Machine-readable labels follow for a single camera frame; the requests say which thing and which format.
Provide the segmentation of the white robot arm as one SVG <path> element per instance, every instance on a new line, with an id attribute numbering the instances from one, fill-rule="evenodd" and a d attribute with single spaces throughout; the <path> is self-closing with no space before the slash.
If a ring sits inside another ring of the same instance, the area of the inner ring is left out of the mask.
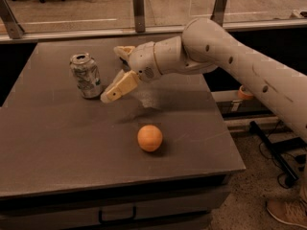
<path id="1" fill-rule="evenodd" d="M 307 142 L 307 76 L 242 44 L 210 19 L 194 19 L 181 35 L 162 41 L 116 46 L 114 53 L 129 70 L 120 71 L 102 93 L 106 104 L 142 81 L 171 73 L 204 74 L 220 67 Z"/>

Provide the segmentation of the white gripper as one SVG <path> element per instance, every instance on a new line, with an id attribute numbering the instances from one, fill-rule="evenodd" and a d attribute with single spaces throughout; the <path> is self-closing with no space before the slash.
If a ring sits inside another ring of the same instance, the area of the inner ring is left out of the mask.
<path id="1" fill-rule="evenodd" d="M 103 103 L 108 104 L 120 99 L 134 90 L 140 80 L 151 82 L 161 78 L 162 74 L 154 58 L 154 43 L 152 41 L 138 45 L 136 48 L 134 46 L 116 46 L 113 51 L 124 66 L 123 70 L 116 75 L 113 82 L 101 94 Z"/>

